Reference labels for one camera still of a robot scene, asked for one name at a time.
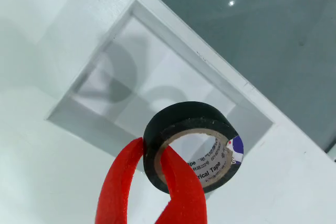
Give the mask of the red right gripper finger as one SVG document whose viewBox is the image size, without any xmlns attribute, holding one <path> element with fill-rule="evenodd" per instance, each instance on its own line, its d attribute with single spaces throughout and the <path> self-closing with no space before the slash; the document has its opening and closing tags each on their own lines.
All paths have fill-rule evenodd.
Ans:
<svg viewBox="0 0 336 224">
<path fill-rule="evenodd" d="M 156 223 L 207 223 L 205 194 L 189 164 L 167 147 L 161 166 L 171 200 Z"/>
</svg>

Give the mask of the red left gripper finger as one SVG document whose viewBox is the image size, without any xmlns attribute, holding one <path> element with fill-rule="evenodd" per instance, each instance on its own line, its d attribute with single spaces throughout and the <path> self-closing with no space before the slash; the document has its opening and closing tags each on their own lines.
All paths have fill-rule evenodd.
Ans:
<svg viewBox="0 0 336 224">
<path fill-rule="evenodd" d="M 101 188 L 95 223 L 127 223 L 130 186 L 142 155 L 141 137 L 132 140 L 117 155 Z"/>
</svg>

